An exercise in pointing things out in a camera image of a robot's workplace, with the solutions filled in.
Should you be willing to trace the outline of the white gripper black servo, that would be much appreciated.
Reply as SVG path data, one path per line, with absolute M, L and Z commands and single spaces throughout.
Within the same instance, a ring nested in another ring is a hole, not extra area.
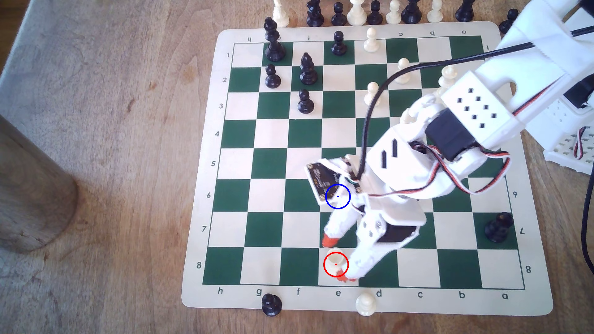
M 418 236 L 420 227 L 426 223 L 418 201 L 399 195 L 358 194 L 347 208 L 353 210 L 334 210 L 330 214 L 321 241 L 323 247 L 334 247 L 362 216 L 356 230 L 359 243 L 348 264 L 343 264 L 337 272 L 341 282 L 364 277 L 387 253 Z

